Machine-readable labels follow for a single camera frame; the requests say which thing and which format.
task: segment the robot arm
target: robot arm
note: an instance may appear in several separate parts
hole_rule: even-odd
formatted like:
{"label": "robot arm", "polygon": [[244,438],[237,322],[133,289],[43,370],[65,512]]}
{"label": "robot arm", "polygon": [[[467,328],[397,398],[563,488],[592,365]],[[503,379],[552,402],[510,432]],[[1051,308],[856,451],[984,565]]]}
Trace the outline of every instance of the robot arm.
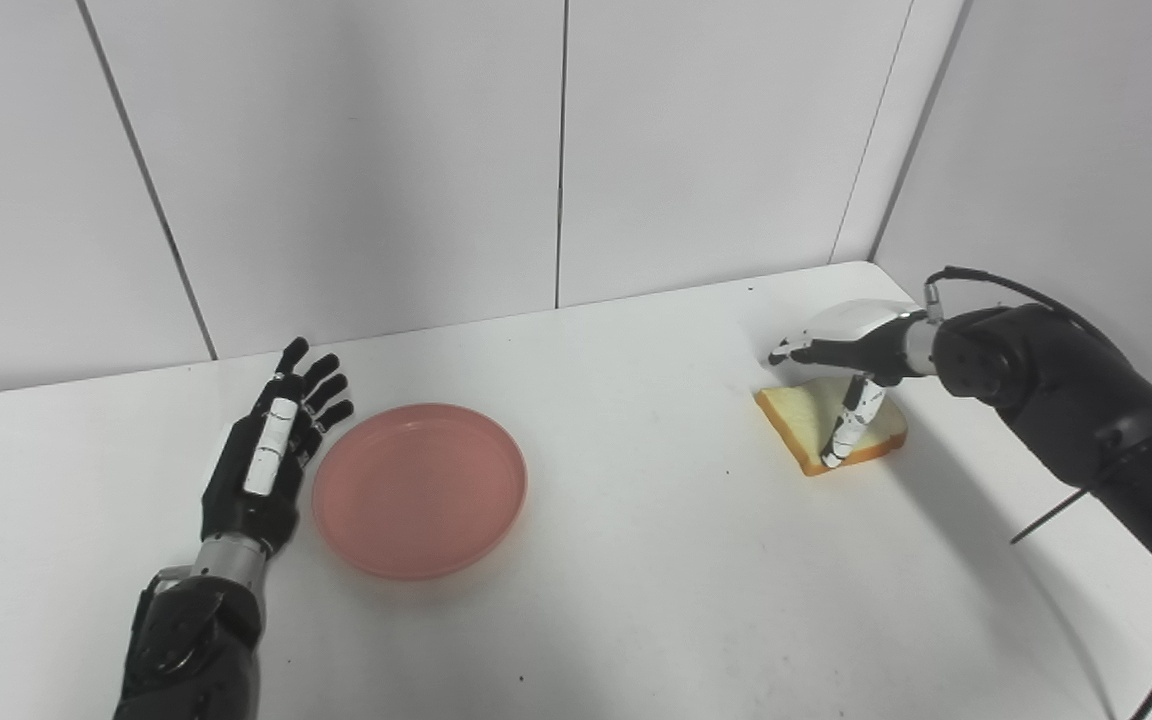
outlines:
{"label": "robot arm", "polygon": [[324,433],[353,414],[349,401],[324,410],[347,386],[333,374],[335,355],[294,373],[306,351],[303,338],[283,350],[251,412],[229,430],[202,495],[194,564],[160,570],[141,593],[115,720],[253,714],[265,564],[296,529],[303,468]]}
{"label": "robot arm", "polygon": [[[933,323],[938,306],[929,316],[886,301],[847,305],[782,343],[773,363],[787,355],[890,384],[937,374],[952,395],[995,407],[1058,479],[1091,492],[1152,553],[1152,384],[1100,333],[1045,305],[993,306],[945,323]],[[846,318],[861,316],[867,332],[844,340]]]}

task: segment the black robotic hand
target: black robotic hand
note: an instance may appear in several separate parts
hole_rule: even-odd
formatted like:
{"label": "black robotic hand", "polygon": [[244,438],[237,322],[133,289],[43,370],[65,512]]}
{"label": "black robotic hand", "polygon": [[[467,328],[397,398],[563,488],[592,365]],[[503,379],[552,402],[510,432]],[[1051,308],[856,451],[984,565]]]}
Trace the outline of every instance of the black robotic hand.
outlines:
{"label": "black robotic hand", "polygon": [[305,464],[353,414],[348,400],[328,407],[348,384],[338,356],[294,372],[308,348],[304,338],[285,348],[251,412],[229,430],[202,495],[194,564],[160,570],[141,593],[115,720],[253,714],[265,564],[296,530]]}
{"label": "black robotic hand", "polygon": [[202,493],[204,541],[238,533],[273,556],[291,539],[303,468],[319,450],[324,434],[353,414],[348,400],[326,407],[348,386],[338,373],[338,356],[324,355],[303,377],[294,373],[308,350],[304,338],[285,348],[251,412],[229,430],[207,491]]}

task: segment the bread slice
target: bread slice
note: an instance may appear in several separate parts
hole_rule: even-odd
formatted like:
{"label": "bread slice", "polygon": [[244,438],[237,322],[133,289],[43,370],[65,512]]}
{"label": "bread slice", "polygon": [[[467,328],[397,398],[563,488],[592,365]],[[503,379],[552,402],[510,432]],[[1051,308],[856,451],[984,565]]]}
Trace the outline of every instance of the bread slice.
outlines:
{"label": "bread slice", "polygon": [[[842,396],[851,378],[817,378],[795,387],[760,389],[755,402],[761,407],[772,427],[781,433],[785,445],[803,467],[804,475],[819,475],[829,470],[820,462],[820,450],[833,432],[838,411],[842,410]],[[873,460],[905,445],[909,423],[896,407],[896,401],[887,397],[878,409],[873,423],[842,461],[844,465]]]}

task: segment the tabletop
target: tabletop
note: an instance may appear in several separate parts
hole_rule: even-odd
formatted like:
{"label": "tabletop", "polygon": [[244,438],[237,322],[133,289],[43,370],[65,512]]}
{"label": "tabletop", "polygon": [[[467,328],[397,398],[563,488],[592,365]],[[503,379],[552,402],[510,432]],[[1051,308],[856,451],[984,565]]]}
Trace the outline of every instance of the tabletop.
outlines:
{"label": "tabletop", "polygon": [[[854,297],[850,263],[326,344],[357,419],[492,416],[526,457],[503,543],[420,583],[338,560],[308,508],[266,579],[260,718],[1101,719],[1152,684],[1152,558],[934,378],[901,450],[805,478],[753,393]],[[0,393],[0,717],[105,719],[137,593],[275,355]],[[335,430],[328,442],[343,429]]]}

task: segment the pink plate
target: pink plate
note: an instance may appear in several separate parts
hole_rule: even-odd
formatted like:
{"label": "pink plate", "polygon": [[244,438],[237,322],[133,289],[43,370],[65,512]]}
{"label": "pink plate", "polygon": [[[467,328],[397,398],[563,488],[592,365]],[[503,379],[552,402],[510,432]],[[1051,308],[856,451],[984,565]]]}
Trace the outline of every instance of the pink plate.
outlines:
{"label": "pink plate", "polygon": [[332,447],[314,480],[314,520],[355,568],[429,579],[491,552],[525,494],[518,446],[491,418],[457,406],[404,406]]}

